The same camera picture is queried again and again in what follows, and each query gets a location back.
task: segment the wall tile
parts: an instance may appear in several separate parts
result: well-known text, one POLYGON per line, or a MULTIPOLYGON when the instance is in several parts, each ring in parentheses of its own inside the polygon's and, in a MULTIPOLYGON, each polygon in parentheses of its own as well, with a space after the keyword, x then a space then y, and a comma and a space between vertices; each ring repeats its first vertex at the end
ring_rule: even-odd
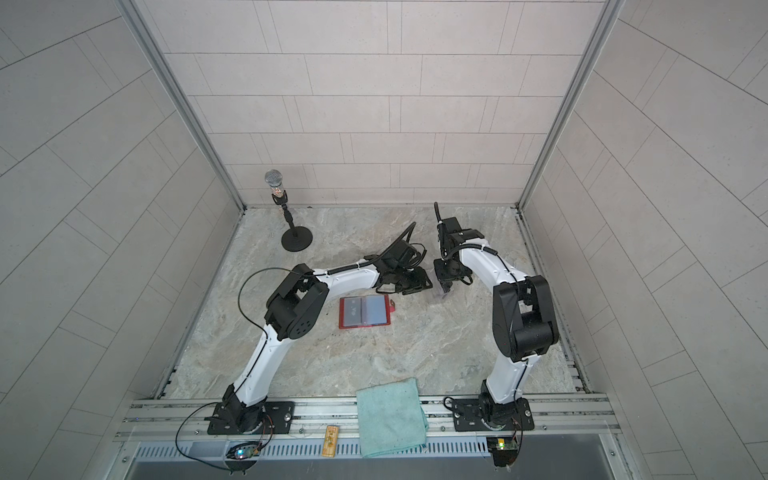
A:
POLYGON ((173 239, 150 214, 142 215, 74 305, 74 311, 117 331, 173 239))
POLYGON ((480 120, 480 132, 483 134, 491 133, 493 117, 496 115, 496 105, 498 105, 498 97, 485 98, 485 110, 483 110, 482 120, 480 120))
POLYGON ((263 134, 276 164, 342 164, 338 134, 263 134))
POLYGON ((198 54, 214 95, 310 95, 303 55, 198 54))
POLYGON ((560 97, 502 97, 498 99, 491 131, 512 134, 545 134, 554 122, 560 97))
POLYGON ((56 329, 26 369, 14 388, 0 403, 3 433, 0 447, 4 458, 3 475, 27 478, 40 459, 30 445, 47 445, 56 427, 99 362, 104 348, 62 329, 56 329), (34 411, 35 427, 28 415, 34 411))
POLYGON ((580 59, 579 55, 532 55, 520 95, 532 97, 565 95, 580 59))
POLYGON ((403 97, 402 131, 477 133, 484 108, 483 97, 403 97))
POLYGON ((30 480, 81 478, 100 441, 100 435, 57 430, 40 455, 40 461, 29 476, 30 480))
POLYGON ((558 149, 579 180, 584 181, 603 151, 603 144, 574 112, 558 140, 558 149))
POLYGON ((74 41, 3 68, 0 86, 0 145, 16 158, 29 155, 112 93, 74 41))
POLYGON ((317 164, 315 175, 320 188, 389 187, 389 165, 317 164))
POLYGON ((3 5, 0 28, 24 55, 31 55, 118 16, 113 4, 97 0, 64 0, 44 8, 17 0, 3 5))
POLYGON ((16 268, 89 190, 45 146, 0 177, 0 278, 16 268))
POLYGON ((428 164, 433 134, 352 134, 356 164, 428 164))
POLYGON ((170 64, 170 70, 179 81, 181 89, 187 95, 210 95, 208 81, 197 63, 194 54, 168 53, 165 59, 170 64))
POLYGON ((176 352, 184 331, 190 325, 193 315, 196 313, 205 291, 193 281, 188 280, 179 294, 179 299, 170 309, 164 322, 156 327, 160 330, 157 336, 153 336, 151 347, 144 361, 141 362, 131 385, 131 391, 144 396, 152 396, 160 383, 161 377, 176 352))
POLYGON ((608 161, 589 194, 640 276, 648 275, 683 246, 616 160, 608 161))
POLYGON ((480 165, 476 187, 523 188, 531 175, 531 165, 480 165))
POLYGON ((264 183, 264 174, 276 168, 283 174, 285 188, 309 188, 304 168, 299 164, 292 165, 233 165, 232 170, 243 188, 268 188, 264 183))
POLYGON ((520 148, 520 134, 447 134, 445 164, 511 164, 520 148))
POLYGON ((280 47, 280 39, 277 37, 270 3, 258 1, 253 3, 253 7, 256 8, 256 14, 259 16, 259 26, 264 35, 267 51, 269 53, 282 53, 283 49, 280 47))
POLYGON ((527 55, 424 55, 421 94, 517 95, 529 61, 527 55))
POLYGON ((101 228, 95 223, 91 222, 85 215, 83 215, 78 209, 73 209, 64 218, 64 221, 70 227, 74 228, 80 235, 91 241, 96 247, 99 247, 107 255, 111 255, 114 249, 118 248, 118 242, 114 241, 112 237, 107 235, 101 228))
POLYGON ((667 47, 624 22, 616 22, 594 70, 634 100, 667 47))
POLYGON ((166 214, 162 208, 160 208, 160 205, 158 205, 155 202, 152 202, 149 207, 147 207, 147 212, 154 217, 157 222, 163 226, 163 228, 170 233, 172 237, 175 237, 179 234, 179 227, 176 226, 173 220, 170 219, 168 214, 166 214))
POLYGON ((67 316, 64 317, 64 319, 59 324, 59 328, 67 330, 70 333, 74 333, 77 336, 81 336, 86 340, 92 341, 93 343, 98 343, 104 348, 108 347, 109 343, 114 338, 114 332, 112 330, 105 326, 99 325, 91 319, 85 318, 80 313, 75 311, 70 311, 67 316))
POLYGON ((661 60, 659 60, 659 63, 656 64, 656 67, 654 67, 654 70, 650 73, 650 77, 648 77, 643 84, 640 93, 638 93, 637 97, 632 101, 637 108, 640 108, 641 110, 645 108, 650 97, 653 96, 656 89, 659 88, 659 84, 664 80, 664 77, 667 76, 667 72, 672 68, 672 65, 674 65, 674 62, 679 56, 680 54, 671 48, 667 48, 664 54, 661 55, 661 60))
POLYGON ((768 442, 748 443, 746 449, 761 472, 768 472, 768 442))
POLYGON ((144 290, 74 401, 74 408, 114 415, 172 306, 150 287, 144 290))
POLYGON ((196 99, 214 133, 293 131, 282 97, 223 96, 196 99))
POLYGON ((165 87, 160 83, 160 79, 157 77, 154 70, 150 70, 141 75, 141 83, 144 84, 144 87, 149 94, 152 95, 154 103, 156 103, 157 108, 160 108, 160 111, 163 112, 164 117, 167 117, 176 111, 176 105, 174 105, 173 101, 168 96, 165 87))
POLYGON ((589 260, 641 367, 683 350, 621 245, 609 239, 589 260))
POLYGON ((507 10, 500 2, 403 3, 402 52, 496 54, 507 10))
POLYGON ((148 141, 142 141, 78 205, 116 241, 128 231, 172 173, 148 141))
POLYGON ((22 51, 2 31, 0 31, 0 58, 6 64, 11 64, 24 58, 22 51))
POLYGON ((654 475, 687 475, 693 474, 688 459, 682 450, 671 452, 648 453, 645 461, 654 475))
POLYGON ((644 112, 739 198, 768 178, 768 105, 678 58, 644 112))
POLYGON ((135 81, 65 128, 48 146, 95 187, 163 119, 147 89, 135 81))
MULTIPOLYGON (((0 34, 0 45, 2 44, 2 38, 3 35, 0 34)), ((104 60, 104 57, 101 56, 101 53, 96 48, 96 45, 94 45, 94 42, 88 37, 87 32, 81 33, 72 38, 72 40, 74 40, 74 43, 78 44, 83 55, 85 55, 91 65, 93 65, 93 68, 96 69, 101 79, 104 80, 104 83, 107 84, 113 93, 123 88, 123 84, 118 80, 117 75, 114 74, 114 71, 112 71, 112 68, 107 61, 104 60)))
POLYGON ((418 95, 417 55, 306 55, 315 95, 418 95))
POLYGON ((607 148, 604 148, 598 159, 594 162, 594 165, 592 165, 592 168, 589 169, 587 176, 581 182, 581 184, 584 185, 584 188, 587 190, 592 188, 592 184, 598 178, 598 175, 603 171, 605 165, 607 165, 611 158, 613 158, 611 152, 608 151, 607 148))
POLYGON ((697 478, 762 476, 701 375, 691 373, 662 383, 654 393, 697 478))
POLYGON ((618 322, 612 322, 595 333, 594 342, 641 451, 653 453, 679 449, 675 434, 618 322))
POLYGON ((170 151, 179 165, 182 165, 197 147, 187 125, 181 120, 178 112, 160 124, 156 132, 163 141, 163 145, 170 151))
POLYGON ((10 390, 107 257, 61 223, 0 284, 0 391, 10 390), (45 292, 45 301, 29 294, 35 291, 45 292))
POLYGON ((605 225, 605 220, 568 163, 563 166, 551 191, 579 247, 585 248, 605 225))
POLYGON ((336 188, 337 205, 412 204, 412 188, 336 188))
POLYGON ((197 150, 179 167, 154 201, 178 227, 182 227, 214 177, 208 160, 197 150))
POLYGON ((648 383, 651 386, 676 379, 679 376, 687 375, 688 373, 695 371, 696 366, 690 361, 690 357, 685 351, 675 353, 674 355, 643 369, 645 378, 648 379, 648 383))
POLYGON ((387 53, 402 53, 402 2, 387 2, 387 53))
POLYGON ((123 85, 150 69, 149 62, 122 18, 89 30, 88 37, 123 85))
POLYGON ((587 260, 581 253, 581 248, 576 243, 571 228, 565 225, 557 237, 552 235, 552 238, 552 246, 558 255, 565 277, 571 284, 571 291, 581 308, 584 321, 589 321, 599 314, 608 305, 608 302, 600 290, 600 285, 594 278, 587 260))
POLYGON ((283 53, 386 53, 384 2, 271 2, 283 53))
POLYGON ((304 131, 389 131, 387 97, 296 97, 304 131))
POLYGON ((251 134, 210 134, 208 137, 225 165, 268 164, 270 162, 269 158, 261 158, 251 134))
POLYGON ((762 19, 768 5, 739 2, 734 11, 725 7, 722 2, 653 2, 638 28, 727 78, 766 32, 762 19))
POLYGON ((768 263, 734 280, 723 288, 741 316, 750 324, 755 333, 768 343, 768 263))
POLYGON ((589 77, 576 112, 622 167, 627 166, 654 129, 653 122, 596 74, 589 77))
POLYGON ((742 203, 757 216, 768 212, 768 180, 744 197, 742 203))
POLYGON ((103 435, 112 418, 83 410, 69 409, 67 416, 61 421, 59 428, 69 432, 103 435))
POLYGON ((682 247, 646 275, 643 281, 651 292, 655 292, 660 286, 672 280, 678 273, 683 272, 694 263, 696 263, 696 257, 688 250, 688 247, 682 247))
POLYGON ((661 130, 651 134, 627 172, 718 285, 768 260, 766 225, 661 130))
POLYGON ((157 275, 176 291, 181 291, 212 229, 213 226, 199 208, 192 210, 189 219, 157 267, 157 275))
POLYGON ((147 0, 147 7, 169 52, 266 52, 252 2, 147 0))
POLYGON ((762 414, 768 403, 768 386, 764 381, 768 375, 765 345, 699 264, 656 290, 654 297, 690 359, 699 367, 706 366, 700 370, 701 375, 741 440, 765 441, 768 438, 768 419, 762 414), (721 361, 729 357, 739 361, 721 361), (734 395, 733 392, 750 394, 734 395))
POLYGON ((413 191, 415 204, 483 204, 488 196, 487 188, 416 188, 413 191))
POLYGON ((512 53, 581 55, 601 9, 596 3, 526 3, 512 53))

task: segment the stone surface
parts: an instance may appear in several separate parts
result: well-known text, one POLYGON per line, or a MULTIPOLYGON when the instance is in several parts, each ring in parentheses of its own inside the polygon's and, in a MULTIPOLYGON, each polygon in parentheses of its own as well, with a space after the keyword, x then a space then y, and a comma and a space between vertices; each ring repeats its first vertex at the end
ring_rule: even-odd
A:
MULTIPOLYGON (((508 263, 532 271, 512 209, 445 206, 441 214, 480 230, 508 263)), ((430 268, 439 254, 431 207, 306 208, 295 210, 294 217, 314 234, 312 245, 298 253, 280 246, 286 224, 278 209, 246 212, 166 398, 220 398, 240 374, 260 337, 237 310, 237 292, 252 272, 298 263, 346 265, 381 252, 412 221, 417 225, 411 241, 423 243, 428 252, 422 266, 430 268)), ((248 282, 241 303, 251 319, 263 324, 266 299, 285 275, 267 271, 248 282)), ((296 341, 277 370, 270 396, 353 396, 357 389, 411 376, 422 395, 477 393, 498 351, 491 334, 491 293, 479 281, 454 284, 443 300, 434 292, 392 296, 396 311, 389 326, 345 330, 339 329, 339 300, 328 299, 317 324, 296 341)), ((574 391, 559 345, 539 361, 525 390, 574 391)))

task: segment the metal frame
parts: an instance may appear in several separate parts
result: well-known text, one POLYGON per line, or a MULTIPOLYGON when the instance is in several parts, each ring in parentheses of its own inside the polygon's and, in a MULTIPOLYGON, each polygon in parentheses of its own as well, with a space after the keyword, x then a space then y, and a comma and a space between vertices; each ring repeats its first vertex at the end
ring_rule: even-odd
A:
POLYGON ((181 91, 181 86, 179 85, 178 80, 168 66, 168 63, 165 61, 163 53, 157 46, 157 43, 152 37, 138 8, 136 8, 133 0, 114 0, 114 2, 117 5, 118 10, 120 10, 120 13, 123 15, 131 33, 133 33, 133 36, 136 38, 136 42, 144 52, 144 56, 147 57, 152 69, 157 74, 157 78, 160 79, 160 83, 163 85, 163 88, 165 88, 168 96, 176 106, 176 110, 179 112, 182 121, 187 125, 187 128, 192 134, 192 138, 197 143, 197 146, 200 147, 200 151, 205 158, 208 159, 211 166, 214 168, 216 175, 224 183, 224 186, 227 188, 227 191, 229 191, 230 196, 235 201, 238 209, 240 209, 241 212, 244 211, 246 204, 243 202, 240 193, 232 183, 229 174, 224 169, 221 159, 214 150, 214 146, 208 139, 205 130, 201 126, 200 120, 197 118, 194 110, 187 101, 187 96, 181 91))
POLYGON ((528 202, 531 200, 531 195, 536 187, 536 183, 538 182, 538 179, 541 178, 541 173, 544 171, 547 161, 552 156, 554 146, 557 144, 560 135, 563 132, 568 116, 573 111, 579 95, 581 95, 584 86, 587 84, 592 68, 594 68, 594 64, 597 62, 598 56, 600 56, 600 51, 603 48, 608 35, 611 33, 611 29, 616 23, 616 19, 619 16, 619 10, 621 10, 623 3, 624 0, 606 0, 603 5, 598 22, 592 30, 592 36, 589 38, 587 47, 584 49, 584 54, 581 56, 581 60, 576 68, 576 73, 574 73, 574 77, 571 79, 570 85, 568 85, 568 91, 563 97, 563 103, 560 105, 558 114, 554 118, 554 123, 547 133, 544 146, 541 148, 538 159, 531 171, 531 176, 528 178, 528 182, 526 182, 525 188, 523 189, 523 194, 520 196, 520 201, 518 202, 519 210, 524 210, 525 206, 528 205, 528 202))

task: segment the cable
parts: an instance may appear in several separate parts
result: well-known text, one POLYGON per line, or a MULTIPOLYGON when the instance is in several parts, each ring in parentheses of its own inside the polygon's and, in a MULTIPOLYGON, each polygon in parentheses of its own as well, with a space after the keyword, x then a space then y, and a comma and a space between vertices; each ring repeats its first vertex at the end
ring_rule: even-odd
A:
POLYGON ((207 406, 216 405, 217 403, 218 402, 206 403, 205 405, 201 406, 200 408, 198 408, 197 410, 192 412, 187 418, 185 418, 184 421, 181 423, 181 425, 179 425, 179 429, 176 431, 176 438, 174 439, 174 444, 176 445, 176 450, 180 454, 182 454, 182 456, 187 457, 188 459, 194 460, 196 462, 204 463, 205 465, 208 465, 209 467, 214 467, 217 470, 224 470, 225 472, 231 473, 233 471, 231 468, 220 467, 219 465, 214 465, 213 463, 208 463, 205 460, 201 460, 199 458, 194 458, 193 456, 189 456, 186 453, 182 452, 181 449, 179 448, 179 432, 181 432, 181 427, 183 427, 184 424, 187 423, 187 420, 192 418, 192 415, 194 415, 195 413, 198 413, 200 410, 204 409, 207 406))

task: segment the microfiber cloth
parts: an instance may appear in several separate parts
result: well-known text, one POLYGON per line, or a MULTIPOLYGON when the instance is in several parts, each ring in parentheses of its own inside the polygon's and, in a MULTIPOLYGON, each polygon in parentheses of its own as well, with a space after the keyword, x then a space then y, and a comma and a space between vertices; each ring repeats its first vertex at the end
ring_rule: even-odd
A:
POLYGON ((357 422, 362 456, 376 457, 427 442, 427 417, 416 379, 357 391, 357 422))

